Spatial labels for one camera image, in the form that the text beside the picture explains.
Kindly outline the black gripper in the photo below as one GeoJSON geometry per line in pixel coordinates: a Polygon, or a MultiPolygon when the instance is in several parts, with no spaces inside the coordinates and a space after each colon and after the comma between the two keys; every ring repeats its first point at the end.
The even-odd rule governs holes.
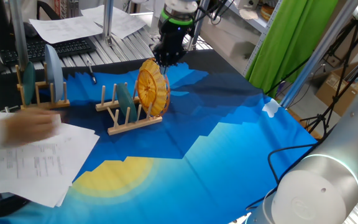
{"type": "Polygon", "coordinates": [[[194,22],[186,22],[184,24],[177,24],[172,21],[159,21],[158,22],[160,38],[158,42],[150,44],[151,51],[155,52],[158,48],[162,52],[155,52],[155,61],[160,66],[173,66],[176,65],[182,58],[182,53],[177,52],[182,47],[184,36],[187,34],[194,34],[194,22]]]}

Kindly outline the person's left hand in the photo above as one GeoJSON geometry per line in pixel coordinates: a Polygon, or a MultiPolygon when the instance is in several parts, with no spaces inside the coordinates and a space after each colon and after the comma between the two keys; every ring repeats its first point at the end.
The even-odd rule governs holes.
{"type": "Polygon", "coordinates": [[[1,121],[4,126],[3,146],[21,146],[54,136],[60,113],[30,108],[14,113],[1,121]]]}

